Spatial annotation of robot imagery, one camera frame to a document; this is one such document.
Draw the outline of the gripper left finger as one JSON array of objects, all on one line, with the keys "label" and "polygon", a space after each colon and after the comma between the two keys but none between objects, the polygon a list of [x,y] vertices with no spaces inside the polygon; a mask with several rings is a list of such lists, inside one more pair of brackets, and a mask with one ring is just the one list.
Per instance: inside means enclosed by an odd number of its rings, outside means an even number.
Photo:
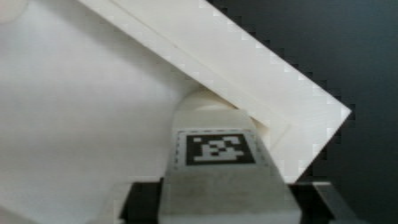
[{"label": "gripper left finger", "polygon": [[114,185],[99,213],[94,219],[85,224],[124,224],[121,213],[126,203],[128,193],[131,189],[130,183],[119,183]]}]

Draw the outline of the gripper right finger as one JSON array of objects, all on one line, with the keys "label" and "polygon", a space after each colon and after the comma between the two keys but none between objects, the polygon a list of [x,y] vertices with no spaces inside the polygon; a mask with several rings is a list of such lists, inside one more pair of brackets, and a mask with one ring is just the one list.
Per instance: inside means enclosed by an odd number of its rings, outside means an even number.
[{"label": "gripper right finger", "polygon": [[313,187],[332,214],[329,224],[370,224],[357,217],[332,184],[329,182],[314,182]]}]

